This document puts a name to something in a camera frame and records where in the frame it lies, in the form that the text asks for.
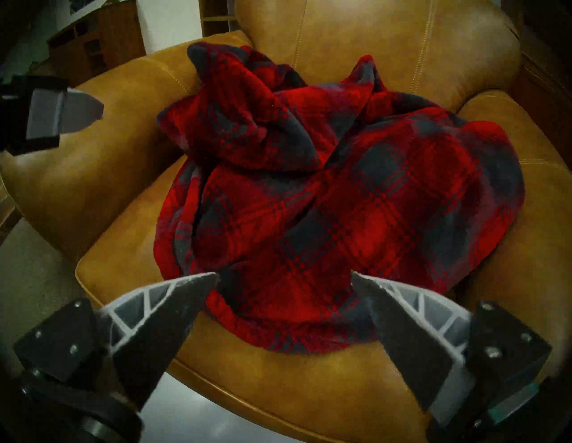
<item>plaid pattern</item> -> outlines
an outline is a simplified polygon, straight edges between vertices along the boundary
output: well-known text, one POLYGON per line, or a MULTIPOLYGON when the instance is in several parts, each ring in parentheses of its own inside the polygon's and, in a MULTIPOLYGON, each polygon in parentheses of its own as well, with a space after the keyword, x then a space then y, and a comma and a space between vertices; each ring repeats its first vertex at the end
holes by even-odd
POLYGON ((196 43, 201 91, 158 124, 188 154, 154 256, 165 279, 216 271, 206 311, 246 342, 323 353, 376 339, 350 271, 445 293, 524 199, 504 131, 388 91, 363 56, 307 86, 248 48, 196 43))

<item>wooden furniture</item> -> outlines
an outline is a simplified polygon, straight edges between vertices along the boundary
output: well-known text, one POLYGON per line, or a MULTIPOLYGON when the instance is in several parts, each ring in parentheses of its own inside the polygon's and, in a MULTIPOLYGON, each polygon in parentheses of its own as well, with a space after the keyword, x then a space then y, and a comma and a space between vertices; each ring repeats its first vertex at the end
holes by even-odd
POLYGON ((0 246, 21 218, 22 215, 0 181, 0 246))
POLYGON ((539 5, 528 0, 503 0, 503 10, 520 36, 522 67, 509 93, 554 145, 572 169, 572 58, 554 29, 565 34, 572 18, 558 0, 539 5))
POLYGON ((51 63, 75 87, 145 55, 135 0, 85 15, 47 41, 51 63))
POLYGON ((199 0, 203 37, 240 29, 234 16, 234 4, 234 0, 199 0))

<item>wooden cabinet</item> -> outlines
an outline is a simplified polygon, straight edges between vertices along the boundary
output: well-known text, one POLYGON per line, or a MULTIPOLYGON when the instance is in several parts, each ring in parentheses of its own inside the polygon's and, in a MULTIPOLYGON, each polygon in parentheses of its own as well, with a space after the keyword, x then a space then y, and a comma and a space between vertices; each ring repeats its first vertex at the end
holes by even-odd
POLYGON ((47 41, 50 63, 71 87, 145 55, 135 0, 102 6, 47 41))
POLYGON ((202 36, 227 33, 240 29, 234 16, 234 0, 198 0, 202 36))

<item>white wall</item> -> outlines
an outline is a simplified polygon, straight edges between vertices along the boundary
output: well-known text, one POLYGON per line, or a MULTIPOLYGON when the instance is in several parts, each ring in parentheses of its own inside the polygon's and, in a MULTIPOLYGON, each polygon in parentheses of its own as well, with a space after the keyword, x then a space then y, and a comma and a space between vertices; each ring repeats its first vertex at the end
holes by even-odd
POLYGON ((202 37, 198 0, 137 0, 148 54, 202 37))

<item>wooden shelf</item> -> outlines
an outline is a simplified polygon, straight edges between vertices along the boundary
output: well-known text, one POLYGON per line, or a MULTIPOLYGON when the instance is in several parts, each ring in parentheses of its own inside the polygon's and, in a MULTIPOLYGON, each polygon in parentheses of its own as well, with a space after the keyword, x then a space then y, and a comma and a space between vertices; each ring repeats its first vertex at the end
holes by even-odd
POLYGON ((214 17, 203 17, 204 22, 236 22, 238 19, 232 15, 215 15, 214 17))

